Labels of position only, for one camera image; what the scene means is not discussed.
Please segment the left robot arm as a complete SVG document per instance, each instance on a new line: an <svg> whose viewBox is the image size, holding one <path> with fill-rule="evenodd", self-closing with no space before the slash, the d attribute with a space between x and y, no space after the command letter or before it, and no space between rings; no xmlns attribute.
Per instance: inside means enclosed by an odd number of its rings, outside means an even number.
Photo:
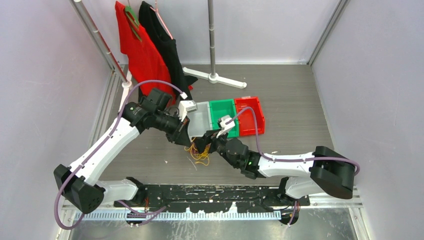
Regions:
<svg viewBox="0 0 424 240"><path fill-rule="evenodd" d="M170 114L167 107L171 98L154 88L139 102L123 106L110 129L86 153L69 166L56 167L53 174L62 196L83 214L111 202L135 207L145 203L147 191L135 178L113 181L99 178L126 145L150 128L164 132L170 143L191 145L188 112L196 110L197 104L193 100L181 100L177 112Z"/></svg>

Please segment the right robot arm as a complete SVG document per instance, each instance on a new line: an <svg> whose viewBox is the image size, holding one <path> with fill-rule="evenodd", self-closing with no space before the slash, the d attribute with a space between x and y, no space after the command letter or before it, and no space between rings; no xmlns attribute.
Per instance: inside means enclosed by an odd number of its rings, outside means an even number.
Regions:
<svg viewBox="0 0 424 240"><path fill-rule="evenodd" d="M303 154L274 155L250 150L239 139L228 139L217 130L208 130L202 137L194 138L193 144L199 152L218 153L249 179L281 177L277 198L286 206L319 193L349 200L360 170L358 163L326 146L317 146Z"/></svg>

